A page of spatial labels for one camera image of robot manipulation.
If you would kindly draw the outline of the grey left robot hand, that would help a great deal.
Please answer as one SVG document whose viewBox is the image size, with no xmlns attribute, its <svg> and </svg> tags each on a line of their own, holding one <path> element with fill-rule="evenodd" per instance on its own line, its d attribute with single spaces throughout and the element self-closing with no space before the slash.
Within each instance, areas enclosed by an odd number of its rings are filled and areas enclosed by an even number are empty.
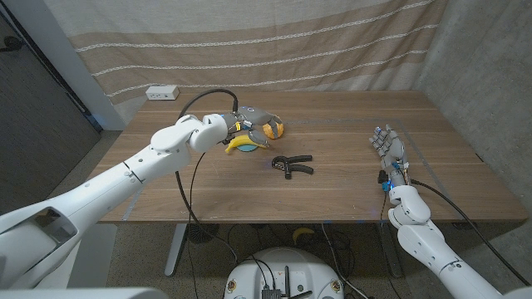
<svg viewBox="0 0 532 299">
<path fill-rule="evenodd" d="M 222 140 L 224 145 L 227 145 L 234 138 L 235 133 L 247 130 L 248 137 L 254 143 L 269 147 L 263 126 L 269 125 L 272 129 L 273 138 L 277 139 L 280 136 L 279 126 L 283 123 L 277 115 L 253 106 L 241 106 L 236 112 L 229 112 L 222 117 L 228 127 L 227 137 Z"/>
</svg>

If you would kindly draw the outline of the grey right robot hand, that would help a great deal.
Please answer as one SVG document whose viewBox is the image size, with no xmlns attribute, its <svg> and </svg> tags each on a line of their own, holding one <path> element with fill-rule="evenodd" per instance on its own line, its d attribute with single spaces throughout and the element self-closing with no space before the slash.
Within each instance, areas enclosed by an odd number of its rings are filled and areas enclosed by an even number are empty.
<svg viewBox="0 0 532 299">
<path fill-rule="evenodd" d="M 386 178 L 384 175 L 380 175 L 379 178 L 380 184 L 387 184 L 385 190 L 408 185 L 409 162 L 405 144 L 399 134 L 390 125 L 386 125 L 385 128 L 376 127 L 369 141 L 380 157 L 382 171 L 386 174 Z"/>
</svg>

